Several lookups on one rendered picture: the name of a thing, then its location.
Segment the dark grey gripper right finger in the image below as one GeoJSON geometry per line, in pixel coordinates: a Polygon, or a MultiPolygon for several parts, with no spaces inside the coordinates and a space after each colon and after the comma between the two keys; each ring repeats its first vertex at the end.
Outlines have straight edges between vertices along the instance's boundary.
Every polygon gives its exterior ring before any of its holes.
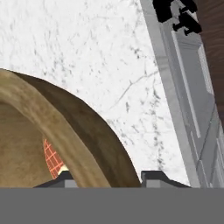
{"type": "Polygon", "coordinates": [[[188,188],[188,185],[169,179],[163,171],[141,171],[142,187],[148,188],[188,188]]]}

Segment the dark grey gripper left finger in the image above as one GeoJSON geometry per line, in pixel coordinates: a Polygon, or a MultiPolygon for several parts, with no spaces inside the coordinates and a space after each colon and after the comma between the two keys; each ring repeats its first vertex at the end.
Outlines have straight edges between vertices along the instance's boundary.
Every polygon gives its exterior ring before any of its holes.
{"type": "Polygon", "coordinates": [[[63,171],[56,179],[37,185],[37,188],[54,187],[54,188],[75,188],[77,186],[69,171],[63,171]]]}

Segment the orange grid waffle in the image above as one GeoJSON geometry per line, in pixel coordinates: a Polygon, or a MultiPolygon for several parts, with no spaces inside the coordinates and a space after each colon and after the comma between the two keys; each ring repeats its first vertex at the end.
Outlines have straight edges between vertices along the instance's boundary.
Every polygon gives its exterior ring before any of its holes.
{"type": "Polygon", "coordinates": [[[43,146],[47,167],[52,178],[56,179],[62,172],[67,171],[68,168],[53,148],[53,145],[46,138],[43,141],[43,146]]]}

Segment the brown wooden bowl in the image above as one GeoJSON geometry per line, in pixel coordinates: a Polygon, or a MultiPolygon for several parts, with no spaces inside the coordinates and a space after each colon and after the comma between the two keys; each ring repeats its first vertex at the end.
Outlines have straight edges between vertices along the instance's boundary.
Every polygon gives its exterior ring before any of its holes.
{"type": "Polygon", "coordinates": [[[83,100],[45,80],[0,69],[0,187],[52,179],[45,138],[77,186],[140,186],[117,135],[83,100]]]}

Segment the grey cupboard drawer front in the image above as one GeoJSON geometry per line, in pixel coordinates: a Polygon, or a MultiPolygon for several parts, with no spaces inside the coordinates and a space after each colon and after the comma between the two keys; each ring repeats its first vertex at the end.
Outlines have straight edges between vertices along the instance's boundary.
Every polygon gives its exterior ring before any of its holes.
{"type": "Polygon", "coordinates": [[[183,0],[140,0],[192,187],[224,188],[224,132],[200,35],[183,0]]]}

